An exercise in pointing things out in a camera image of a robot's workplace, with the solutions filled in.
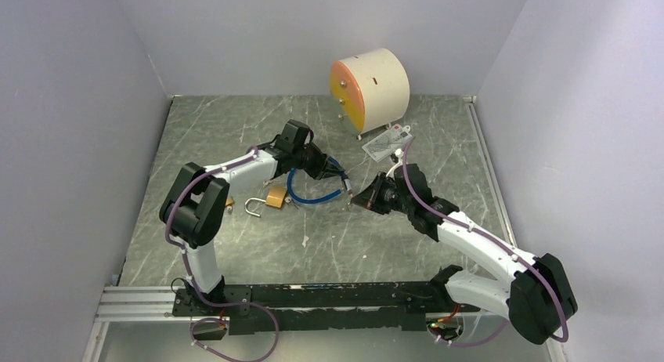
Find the medium brass padlock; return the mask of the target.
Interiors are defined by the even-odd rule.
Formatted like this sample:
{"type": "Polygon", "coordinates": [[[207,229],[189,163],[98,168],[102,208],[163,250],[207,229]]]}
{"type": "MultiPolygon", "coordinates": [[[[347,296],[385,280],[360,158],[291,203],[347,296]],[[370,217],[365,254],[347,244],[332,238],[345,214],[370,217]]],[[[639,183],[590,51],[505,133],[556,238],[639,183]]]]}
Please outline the medium brass padlock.
{"type": "Polygon", "coordinates": [[[268,208],[281,209],[284,205],[291,203],[291,197],[287,189],[282,186],[273,186],[264,197],[250,197],[244,202],[244,211],[252,217],[261,218],[262,214],[257,208],[252,208],[253,204],[264,205],[268,208]]]}

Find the small keys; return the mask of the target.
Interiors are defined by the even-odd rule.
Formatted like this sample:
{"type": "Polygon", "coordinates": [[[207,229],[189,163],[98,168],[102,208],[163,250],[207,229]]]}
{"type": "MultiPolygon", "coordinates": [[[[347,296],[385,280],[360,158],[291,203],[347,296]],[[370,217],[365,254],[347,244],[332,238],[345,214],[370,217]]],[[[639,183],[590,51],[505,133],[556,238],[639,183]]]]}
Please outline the small keys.
{"type": "Polygon", "coordinates": [[[299,209],[300,205],[297,201],[295,201],[292,197],[286,196],[284,198],[284,201],[287,205],[294,207],[295,209],[299,209]]]}

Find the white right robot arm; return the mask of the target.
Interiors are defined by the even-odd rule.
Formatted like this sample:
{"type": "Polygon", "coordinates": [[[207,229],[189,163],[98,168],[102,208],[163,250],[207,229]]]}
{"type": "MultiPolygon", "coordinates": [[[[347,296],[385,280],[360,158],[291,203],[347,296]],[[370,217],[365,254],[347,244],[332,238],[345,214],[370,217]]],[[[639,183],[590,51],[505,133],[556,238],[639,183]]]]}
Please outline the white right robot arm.
{"type": "Polygon", "coordinates": [[[351,203],[379,215],[406,215],[417,232],[455,248],[490,273],[485,278],[458,266],[443,269],[430,291],[438,310],[468,304],[508,320],[533,344],[568,340],[567,322],[578,304],[561,261],[550,253],[523,251],[479,226],[457,205],[435,196],[418,165],[399,167],[391,176],[377,173],[351,203]]]}

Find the small brass padlock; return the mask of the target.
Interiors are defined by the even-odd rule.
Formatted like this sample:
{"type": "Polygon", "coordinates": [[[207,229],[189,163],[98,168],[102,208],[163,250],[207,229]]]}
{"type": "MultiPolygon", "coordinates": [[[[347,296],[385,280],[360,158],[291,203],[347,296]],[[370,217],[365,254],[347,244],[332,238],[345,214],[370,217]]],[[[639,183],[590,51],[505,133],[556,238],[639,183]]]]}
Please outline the small brass padlock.
{"type": "Polygon", "coordinates": [[[227,197],[226,199],[226,204],[225,204],[225,211],[227,214],[232,214],[233,213],[233,206],[235,204],[235,201],[233,197],[227,197]]]}

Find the blue cable lock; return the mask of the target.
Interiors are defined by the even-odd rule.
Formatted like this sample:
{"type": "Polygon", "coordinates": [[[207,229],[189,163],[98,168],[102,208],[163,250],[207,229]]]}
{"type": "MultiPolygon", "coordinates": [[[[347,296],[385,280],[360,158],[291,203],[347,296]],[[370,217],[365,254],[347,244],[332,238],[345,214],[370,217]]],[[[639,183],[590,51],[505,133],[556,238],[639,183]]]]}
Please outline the blue cable lock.
{"type": "Polygon", "coordinates": [[[293,188],[293,180],[295,173],[297,171],[296,168],[292,168],[288,174],[287,174],[287,194],[290,196],[290,198],[300,204],[304,205],[318,205],[322,204],[328,201],[331,201],[335,199],[336,197],[340,197],[342,194],[347,194],[349,197],[352,196],[352,184],[351,180],[349,179],[345,169],[341,166],[341,164],[333,157],[328,157],[327,158],[327,163],[331,164],[332,169],[333,169],[333,176],[338,176],[341,179],[341,189],[337,189],[327,195],[324,195],[322,197],[317,197],[317,198],[303,198],[298,196],[293,188]]]}

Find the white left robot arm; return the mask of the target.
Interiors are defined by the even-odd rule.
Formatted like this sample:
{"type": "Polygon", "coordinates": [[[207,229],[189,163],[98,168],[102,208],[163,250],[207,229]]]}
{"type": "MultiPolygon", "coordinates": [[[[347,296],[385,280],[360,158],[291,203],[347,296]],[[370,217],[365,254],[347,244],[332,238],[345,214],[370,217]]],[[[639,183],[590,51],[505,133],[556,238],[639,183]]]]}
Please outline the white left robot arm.
{"type": "Polygon", "coordinates": [[[216,314],[225,301],[225,279],[217,264],[214,239],[230,196],[282,175],[292,177],[297,170],[314,180],[339,178],[342,190],[350,192],[346,170],[322,152],[313,138],[309,126],[290,119],[281,133],[240,157],[212,166],[190,162],[180,169],[159,219],[165,224],[165,240],[182,255],[185,282],[194,292],[194,306],[203,314],[216,314]]]}

